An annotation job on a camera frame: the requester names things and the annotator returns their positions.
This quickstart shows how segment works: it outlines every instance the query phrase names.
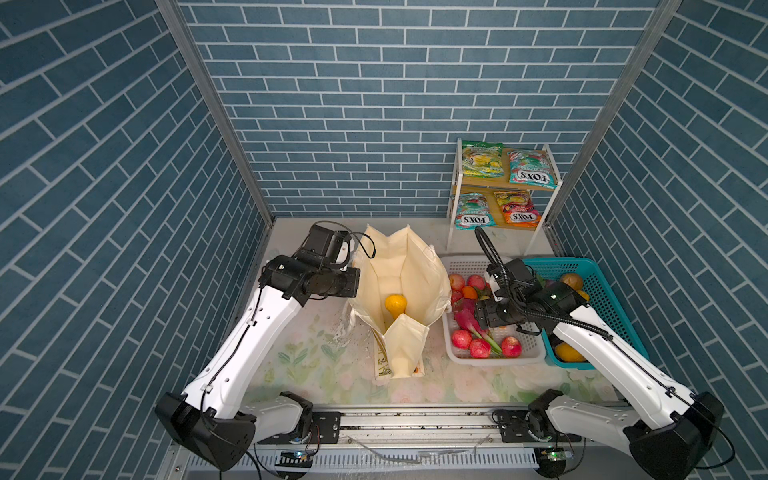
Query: snack bag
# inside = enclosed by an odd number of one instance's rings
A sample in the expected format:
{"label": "snack bag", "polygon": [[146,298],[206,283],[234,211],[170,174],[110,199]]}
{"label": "snack bag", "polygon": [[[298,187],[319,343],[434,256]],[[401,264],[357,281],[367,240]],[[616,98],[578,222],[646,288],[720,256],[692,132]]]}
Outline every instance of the snack bag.
{"label": "snack bag", "polygon": [[536,185],[555,188],[552,166],[547,154],[536,150],[513,150],[509,152],[510,184]]}
{"label": "snack bag", "polygon": [[504,220],[516,227],[536,227],[541,220],[540,213],[534,208],[531,195],[525,190],[494,192],[498,207]]}
{"label": "snack bag", "polygon": [[475,227],[493,227],[496,222],[488,210],[488,201],[483,194],[463,194],[458,196],[456,210],[456,228],[474,230]]}
{"label": "snack bag", "polygon": [[462,141],[462,169],[470,177],[494,178],[504,174],[502,150],[504,144],[484,141]]}

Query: orange candy bag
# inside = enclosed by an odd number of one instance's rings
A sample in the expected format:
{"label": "orange candy bag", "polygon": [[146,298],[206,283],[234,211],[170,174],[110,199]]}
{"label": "orange candy bag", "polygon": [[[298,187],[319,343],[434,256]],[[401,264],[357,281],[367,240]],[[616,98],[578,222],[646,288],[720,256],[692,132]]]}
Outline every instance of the orange candy bag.
{"label": "orange candy bag", "polygon": [[516,227],[536,227],[541,214],[534,208],[526,190],[494,192],[504,220]]}

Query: black cable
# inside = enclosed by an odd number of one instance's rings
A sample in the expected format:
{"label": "black cable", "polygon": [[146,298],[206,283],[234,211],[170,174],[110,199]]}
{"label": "black cable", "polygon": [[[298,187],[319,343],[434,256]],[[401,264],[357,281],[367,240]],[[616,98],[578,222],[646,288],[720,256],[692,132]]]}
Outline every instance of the black cable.
{"label": "black cable", "polygon": [[[491,242],[491,239],[488,238],[488,234],[486,234],[485,231],[483,231],[483,229],[480,227],[475,228],[475,237],[477,238],[478,243],[480,243],[480,248],[485,254],[485,256],[488,258],[488,261],[491,263],[491,265],[494,265],[500,269],[502,273],[502,277],[504,279],[504,287],[507,290],[509,299],[512,300],[513,298],[515,298],[515,295],[511,289],[512,281],[509,278],[509,272],[507,271],[507,267],[504,266],[502,258],[501,256],[499,256],[498,251],[496,250],[496,247],[494,247],[493,243]],[[531,310],[523,306],[519,306],[518,309],[520,310],[520,313],[526,316],[538,317],[540,319],[546,319],[552,322],[567,323],[568,325],[578,326],[583,329],[589,330],[590,332],[595,333],[605,339],[612,338],[611,335],[607,331],[603,330],[602,328],[591,325],[590,323],[573,319],[569,316],[560,316],[560,315],[554,315],[546,312],[539,312],[537,310]]]}
{"label": "black cable", "polygon": [[613,340],[608,340],[608,342],[610,342],[611,344],[613,344],[613,346],[614,346],[614,347],[616,347],[616,349],[617,349],[619,352],[621,352],[621,353],[622,353],[622,355],[626,356],[626,357],[627,357],[627,358],[628,358],[628,359],[629,359],[629,360],[630,360],[632,363],[634,363],[634,365],[635,365],[637,368],[639,368],[640,370],[642,370],[642,371],[643,371],[643,373],[645,373],[645,374],[646,374],[647,376],[649,376],[649,377],[650,377],[652,380],[654,380],[654,381],[655,381],[655,382],[656,382],[656,383],[657,383],[657,384],[658,384],[658,385],[659,385],[661,388],[663,388],[664,390],[666,390],[666,392],[667,392],[667,395],[668,395],[668,396],[674,396],[674,397],[676,397],[676,398],[677,398],[678,400],[680,400],[682,403],[684,403],[685,405],[687,405],[687,406],[688,406],[688,408],[690,408],[690,409],[694,410],[696,413],[698,413],[698,414],[699,414],[699,416],[700,416],[700,417],[701,417],[701,418],[702,418],[702,419],[703,419],[705,422],[707,422],[707,423],[709,423],[711,426],[713,426],[713,427],[714,427],[714,428],[715,428],[715,429],[716,429],[716,430],[717,430],[717,431],[718,431],[718,432],[719,432],[719,433],[720,433],[720,434],[723,436],[723,439],[725,439],[725,441],[728,443],[728,447],[730,448],[730,456],[729,456],[728,458],[726,458],[726,459],[725,459],[725,460],[723,460],[722,462],[720,462],[720,463],[717,463],[717,464],[715,464],[715,465],[704,465],[704,466],[701,466],[701,467],[695,467],[695,466],[694,466],[694,469],[696,469],[696,470],[712,470],[713,468],[719,468],[719,467],[722,467],[722,466],[724,466],[724,465],[727,465],[727,464],[731,463],[731,462],[732,462],[732,461],[733,461],[733,460],[736,458],[736,447],[735,447],[735,446],[733,445],[733,443],[730,441],[730,438],[728,437],[728,435],[726,435],[726,434],[725,434],[725,432],[723,432],[723,430],[722,430],[722,429],[721,429],[721,428],[720,428],[718,425],[715,425],[715,423],[714,423],[714,422],[712,422],[712,420],[709,420],[709,419],[707,418],[707,416],[706,416],[706,415],[704,415],[704,414],[703,414],[703,413],[702,413],[702,412],[701,412],[699,409],[697,409],[696,407],[694,407],[693,405],[691,405],[691,404],[690,404],[690,403],[689,403],[687,400],[685,400],[683,397],[679,396],[679,395],[677,394],[677,392],[675,391],[674,387],[671,387],[671,386],[666,386],[666,385],[664,385],[664,384],[663,384],[663,383],[662,383],[662,382],[661,382],[661,381],[660,381],[658,378],[656,378],[655,376],[651,375],[651,374],[650,374],[650,372],[648,372],[648,371],[647,371],[647,370],[646,370],[646,369],[645,369],[645,368],[644,368],[644,367],[643,367],[643,366],[642,366],[640,363],[638,363],[638,362],[637,362],[637,360],[635,360],[634,358],[632,358],[632,356],[631,356],[629,353],[626,353],[626,352],[625,352],[625,351],[624,351],[624,350],[623,350],[621,347],[619,347],[619,345],[617,345],[617,344],[616,344],[616,342],[614,342]]}
{"label": "black cable", "polygon": [[[565,434],[565,438],[568,439],[568,444],[571,445],[571,452],[573,452],[574,456],[576,456],[576,452],[574,452],[574,446],[573,446],[573,444],[571,444],[571,439],[568,437],[567,433]],[[574,465],[573,467],[569,468],[565,472],[562,472],[560,475],[565,475],[566,473],[573,472],[584,461],[584,457],[587,454],[587,437],[582,437],[582,442],[583,443],[581,444],[581,457],[578,459],[578,462],[576,462],[576,465]]]}
{"label": "black cable", "polygon": [[250,458],[250,461],[256,466],[256,473],[259,474],[259,480],[261,480],[261,468],[259,468],[259,462],[256,461],[256,459],[253,458],[253,455],[248,452],[248,450],[245,450],[245,454],[248,455],[248,458]]}
{"label": "black cable", "polygon": [[266,467],[266,466],[265,466],[265,465],[264,465],[264,464],[261,462],[261,458],[259,458],[258,454],[256,453],[256,446],[255,446],[255,445],[253,446],[253,456],[254,456],[254,457],[256,457],[256,464],[257,464],[257,468],[259,468],[259,466],[258,466],[258,465],[261,465],[261,468],[263,468],[265,472],[267,472],[267,473],[270,473],[271,475],[273,475],[273,476],[275,476],[275,477],[277,477],[277,478],[282,478],[280,475],[278,475],[278,474],[277,474],[277,472],[275,472],[274,470],[269,470],[269,469],[268,469],[268,468],[267,468],[267,467]]}
{"label": "black cable", "polygon": [[[262,291],[263,291],[263,288],[259,288],[259,296],[256,298],[256,305],[253,308],[253,314],[250,316],[250,322],[253,321],[253,319],[256,317],[257,312],[259,311],[259,305],[261,304],[261,293],[262,293]],[[208,387],[211,386],[211,384],[214,382],[214,380],[216,380],[216,378],[218,377],[219,373],[221,373],[221,371],[224,370],[224,367],[227,366],[227,364],[230,362],[230,360],[235,356],[235,353],[237,353],[237,350],[240,348],[240,344],[243,342],[243,339],[245,338],[246,333],[248,333],[248,329],[250,328],[250,322],[249,322],[248,325],[246,325],[245,330],[243,330],[243,334],[240,335],[240,338],[237,340],[237,344],[235,345],[235,348],[232,351],[232,353],[230,354],[229,358],[227,358],[227,360],[224,361],[224,363],[222,364],[221,367],[219,367],[219,369],[216,371],[216,373],[214,373],[214,376],[211,377],[211,379],[208,381],[208,384],[206,385],[205,389],[203,390],[203,394],[200,396],[200,420],[203,422],[203,426],[205,427],[205,429],[211,435],[213,435],[214,437],[216,437],[220,441],[228,444],[229,446],[232,446],[232,447],[234,447],[236,449],[239,449],[240,451],[242,451],[246,455],[248,455],[250,457],[251,461],[254,463],[254,465],[256,465],[256,470],[259,473],[259,480],[261,480],[261,471],[259,470],[259,465],[256,464],[256,461],[253,459],[253,456],[248,452],[248,450],[244,449],[243,447],[239,446],[236,443],[230,442],[229,440],[225,439],[221,435],[219,435],[216,432],[214,432],[213,429],[210,427],[210,425],[207,422],[207,415],[203,411],[205,395],[207,394]]]}
{"label": "black cable", "polygon": [[[317,222],[313,223],[312,226],[314,227],[315,225],[317,225],[319,223],[331,223],[332,225],[336,225],[338,227],[342,227],[344,230],[346,230],[348,232],[347,235],[344,236],[342,241],[349,242],[349,238],[350,237],[355,237],[357,239],[357,243],[360,244],[360,248],[362,248],[362,251],[365,252],[366,257],[373,258],[373,257],[376,256],[376,244],[373,243],[373,239],[367,233],[355,232],[351,228],[349,228],[348,226],[344,225],[343,223],[334,222],[333,220],[318,220]],[[304,245],[304,242],[306,242],[306,239],[309,238],[309,237],[310,237],[310,235],[307,234],[306,237],[304,238],[304,241],[301,244]],[[373,245],[373,253],[368,253],[368,249],[366,249],[366,246],[362,244],[362,238],[363,237],[367,238],[371,242],[371,245]],[[352,254],[352,245],[350,244],[349,245],[349,251],[347,252],[347,255],[346,255],[346,258],[344,259],[344,261],[343,262],[339,262],[339,263],[332,263],[328,267],[329,268],[340,268],[341,266],[346,265],[347,261],[349,260],[349,255],[351,255],[351,254]]]}

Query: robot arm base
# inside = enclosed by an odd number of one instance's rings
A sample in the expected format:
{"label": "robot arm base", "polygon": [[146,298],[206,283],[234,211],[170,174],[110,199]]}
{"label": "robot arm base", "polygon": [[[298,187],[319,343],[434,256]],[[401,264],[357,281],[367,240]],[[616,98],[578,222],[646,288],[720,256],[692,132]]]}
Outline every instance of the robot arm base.
{"label": "robot arm base", "polygon": [[[200,410],[186,403],[183,396],[165,393],[154,412],[176,443],[225,472],[254,441],[280,433],[305,439],[312,425],[312,407],[295,393],[281,392],[277,399],[254,406],[258,417],[238,412],[232,419],[208,416],[204,423]],[[257,425],[259,436],[254,438]]]}
{"label": "robot arm base", "polygon": [[543,438],[574,433],[630,455],[656,480],[684,480],[712,447],[723,404],[709,392],[694,396],[683,415],[650,429],[632,409],[618,410],[573,400],[547,390],[528,406],[531,433]]}

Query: cable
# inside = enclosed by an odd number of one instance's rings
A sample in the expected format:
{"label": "cable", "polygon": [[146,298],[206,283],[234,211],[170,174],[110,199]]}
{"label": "cable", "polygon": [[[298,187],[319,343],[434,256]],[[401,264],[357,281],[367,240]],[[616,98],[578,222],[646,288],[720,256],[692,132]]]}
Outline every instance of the cable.
{"label": "cable", "polygon": [[[357,239],[357,243],[359,243],[359,245],[360,245],[360,248],[362,248],[362,251],[365,252],[366,257],[373,258],[373,257],[376,256],[376,244],[373,243],[373,239],[367,233],[355,232],[351,228],[349,228],[348,226],[344,225],[343,223],[334,222],[333,220],[318,220],[317,222],[313,223],[312,226],[314,227],[315,225],[317,225],[319,223],[331,223],[332,225],[336,225],[338,227],[342,227],[344,230],[346,230],[348,232],[347,235],[344,236],[342,241],[349,242],[349,238],[350,237],[355,237]],[[304,241],[301,244],[304,245],[304,242],[306,242],[306,239],[309,238],[309,237],[310,237],[310,235],[307,234],[306,237],[304,238]],[[363,237],[367,238],[371,242],[371,245],[373,245],[373,253],[368,253],[368,249],[366,249],[366,246],[362,244],[362,238]],[[331,263],[330,265],[328,265],[328,267],[329,268],[340,268],[340,267],[346,265],[347,261],[349,260],[349,255],[351,255],[351,254],[352,254],[352,244],[349,245],[349,251],[347,252],[346,258],[344,259],[343,262]]]}
{"label": "cable", "polygon": [[[254,458],[250,454],[250,452],[248,452],[248,449],[244,449],[243,447],[239,446],[238,444],[232,443],[229,440],[227,440],[224,437],[222,437],[221,435],[219,435],[216,432],[214,432],[213,429],[210,427],[210,424],[208,424],[208,422],[207,422],[207,415],[203,411],[203,407],[204,407],[205,395],[207,394],[208,387],[210,387],[211,384],[213,384],[214,380],[216,380],[216,378],[218,377],[219,373],[221,373],[221,371],[224,370],[224,367],[227,366],[227,364],[230,362],[230,360],[235,356],[235,353],[240,348],[240,344],[243,342],[243,339],[245,338],[246,333],[248,333],[248,329],[250,328],[250,322],[253,322],[253,319],[256,317],[256,314],[259,311],[259,305],[261,304],[261,293],[262,293],[262,291],[263,291],[263,287],[260,287],[259,288],[259,296],[256,298],[256,305],[253,308],[253,315],[251,315],[249,324],[246,325],[245,330],[243,330],[243,334],[240,335],[240,338],[237,340],[237,344],[235,345],[234,350],[230,354],[229,358],[227,358],[227,360],[224,361],[222,366],[219,367],[219,369],[216,371],[216,373],[214,373],[214,376],[211,377],[211,379],[208,381],[208,384],[205,386],[205,389],[203,390],[203,394],[200,396],[200,420],[202,421],[203,426],[205,427],[205,429],[211,435],[213,435],[214,437],[216,437],[220,441],[222,441],[222,442],[224,442],[224,443],[228,444],[229,446],[232,446],[232,447],[234,447],[236,449],[239,449],[240,451],[242,451],[246,455],[248,455],[248,457],[251,459],[251,461],[254,463],[254,465],[256,465],[256,470],[257,470],[257,472],[259,474],[259,480],[262,480],[261,479],[261,471],[259,470],[259,465],[256,463],[256,461],[254,460]],[[221,479],[221,470],[219,471],[219,479]]]}
{"label": "cable", "polygon": [[306,446],[304,447],[304,454],[308,458],[312,458],[313,456],[317,455],[317,452],[320,451],[320,425],[317,425],[316,423],[314,423],[313,425],[315,425],[315,430],[317,431],[317,447],[315,448],[314,452],[307,451],[307,449],[310,447],[310,442],[312,441],[312,431],[311,431],[312,426],[310,425],[310,437],[309,439],[307,439]]}
{"label": "cable", "polygon": [[253,455],[251,455],[251,454],[250,454],[250,452],[248,452],[248,450],[247,450],[247,449],[246,449],[246,450],[244,450],[244,451],[245,451],[245,454],[246,454],[246,455],[248,455],[248,458],[250,458],[250,461],[251,461],[251,462],[252,462],[252,463],[253,463],[253,464],[256,466],[256,473],[258,473],[258,474],[259,474],[259,480],[262,480],[262,479],[261,479],[261,468],[259,468],[259,462],[257,462],[257,461],[256,461],[256,460],[253,458]]}
{"label": "cable", "polygon": [[[567,434],[567,433],[565,434],[565,438],[566,438],[566,439],[568,439],[568,444],[571,446],[571,452],[573,452],[574,456],[576,456],[576,451],[574,451],[574,446],[573,446],[573,444],[571,443],[571,439],[570,439],[570,437],[568,437],[568,434]],[[562,473],[560,474],[561,476],[562,476],[562,475],[565,475],[566,473],[571,473],[571,472],[573,472],[573,471],[574,471],[576,468],[578,468],[578,467],[579,467],[579,465],[581,465],[581,463],[584,461],[584,457],[585,457],[585,456],[586,456],[586,454],[587,454],[587,437],[581,437],[581,438],[582,438],[582,442],[583,442],[583,443],[581,444],[581,457],[578,459],[578,462],[576,462],[576,465],[574,465],[573,467],[569,468],[569,469],[568,469],[568,470],[566,470],[565,472],[562,472]]]}
{"label": "cable", "polygon": [[687,406],[688,406],[688,408],[690,408],[690,409],[694,410],[696,413],[698,413],[698,414],[699,414],[699,416],[700,416],[700,417],[701,417],[701,418],[702,418],[702,419],[703,419],[705,422],[707,422],[707,423],[709,423],[711,426],[713,426],[713,427],[714,427],[714,428],[715,428],[715,429],[716,429],[716,430],[717,430],[717,431],[718,431],[718,432],[719,432],[719,433],[720,433],[720,434],[723,436],[723,439],[725,439],[725,441],[728,443],[728,447],[730,448],[730,456],[729,456],[728,458],[726,458],[726,459],[725,459],[725,460],[723,460],[722,462],[720,462],[720,463],[717,463],[717,464],[715,464],[715,465],[703,465],[703,466],[700,466],[700,467],[696,467],[696,466],[694,466],[694,469],[696,469],[696,470],[712,470],[713,468],[719,468],[719,467],[722,467],[722,466],[724,466],[724,465],[727,465],[727,464],[731,463],[731,462],[732,462],[732,461],[733,461],[733,460],[736,458],[736,447],[735,447],[735,446],[733,445],[733,443],[730,441],[730,438],[728,437],[728,435],[726,435],[726,434],[725,434],[725,432],[723,432],[723,430],[722,430],[722,429],[721,429],[721,428],[720,428],[718,425],[715,425],[715,424],[714,424],[714,422],[712,422],[712,420],[709,420],[709,419],[707,418],[707,416],[706,416],[706,415],[704,415],[704,414],[703,414],[703,413],[702,413],[702,412],[701,412],[699,409],[697,409],[696,407],[694,407],[693,405],[691,405],[691,404],[690,404],[690,403],[689,403],[689,402],[688,402],[686,399],[684,399],[683,397],[679,396],[679,395],[677,394],[677,392],[675,391],[674,387],[671,387],[671,386],[666,386],[666,385],[664,385],[664,384],[663,384],[663,383],[662,383],[662,382],[661,382],[659,379],[657,379],[655,376],[651,375],[651,374],[650,374],[650,372],[648,372],[648,371],[647,371],[647,370],[646,370],[646,369],[645,369],[645,368],[644,368],[644,367],[643,367],[643,366],[642,366],[640,363],[638,363],[638,362],[637,362],[637,360],[635,360],[634,358],[632,358],[632,356],[631,356],[629,353],[626,353],[626,352],[625,352],[625,351],[624,351],[624,350],[623,350],[621,347],[619,347],[619,345],[617,345],[617,344],[616,344],[616,342],[614,342],[613,340],[608,340],[608,342],[610,342],[611,344],[613,344],[613,346],[614,346],[614,347],[616,347],[616,349],[617,349],[619,352],[621,352],[621,354],[622,354],[622,355],[626,356],[626,357],[627,357],[627,358],[628,358],[628,359],[629,359],[629,360],[630,360],[632,363],[634,363],[634,365],[635,365],[635,366],[636,366],[638,369],[642,370],[642,371],[643,371],[643,373],[645,373],[645,374],[646,374],[647,376],[649,376],[649,377],[650,377],[652,380],[654,380],[654,381],[655,381],[655,382],[656,382],[656,383],[657,383],[657,384],[658,384],[658,385],[659,385],[661,388],[663,388],[664,390],[666,390],[666,392],[667,392],[667,394],[668,394],[669,396],[674,396],[674,397],[676,397],[676,398],[677,398],[678,400],[680,400],[682,403],[684,403],[685,405],[687,405]]}
{"label": "cable", "polygon": [[268,469],[268,468],[267,468],[267,467],[266,467],[266,466],[265,466],[265,465],[264,465],[264,464],[261,462],[261,458],[259,458],[258,454],[256,453],[256,446],[255,446],[255,445],[253,446],[253,456],[256,458],[256,468],[257,468],[257,469],[259,468],[259,465],[261,465],[261,468],[263,468],[265,472],[267,472],[267,473],[269,473],[269,474],[271,474],[271,475],[273,475],[273,476],[275,476],[275,477],[277,477],[277,478],[282,478],[280,475],[278,475],[278,473],[277,473],[277,472],[275,472],[274,470],[269,470],[269,469]]}
{"label": "cable", "polygon": [[352,437],[347,437],[349,440],[352,440],[357,445],[360,445],[365,450],[368,450],[372,454],[374,454],[376,457],[386,461],[386,462],[394,462],[394,463],[407,463],[409,465],[421,465],[420,460],[411,460],[410,458],[396,458],[396,457],[388,457],[386,455],[382,455],[378,453],[376,450],[370,448],[368,445],[365,445],[364,443],[358,441],[357,439],[353,439]]}
{"label": "cable", "polygon": [[[521,301],[519,298],[521,293],[517,290],[514,292],[511,289],[512,280],[509,278],[509,272],[507,271],[507,267],[504,266],[504,263],[502,261],[501,256],[499,256],[498,251],[496,250],[496,247],[494,247],[493,243],[491,242],[491,239],[488,238],[488,234],[483,231],[482,228],[475,228],[475,237],[478,240],[478,243],[480,243],[480,248],[485,254],[485,256],[488,258],[488,261],[491,263],[491,265],[496,266],[500,269],[502,273],[502,277],[504,279],[504,288],[507,290],[508,298],[511,300],[515,298],[518,303],[525,304],[525,301]],[[569,316],[560,316],[555,315],[552,313],[546,313],[546,312],[539,312],[537,310],[531,310],[529,308],[526,308],[524,306],[518,306],[518,310],[520,313],[526,315],[526,316],[533,316],[538,317],[540,319],[546,319],[552,322],[559,322],[559,323],[567,323],[568,325],[578,326],[582,329],[589,330],[592,333],[595,333],[605,339],[610,339],[611,334],[608,333],[606,330],[603,330],[600,327],[591,325],[590,323],[582,322],[580,320],[573,319]]]}

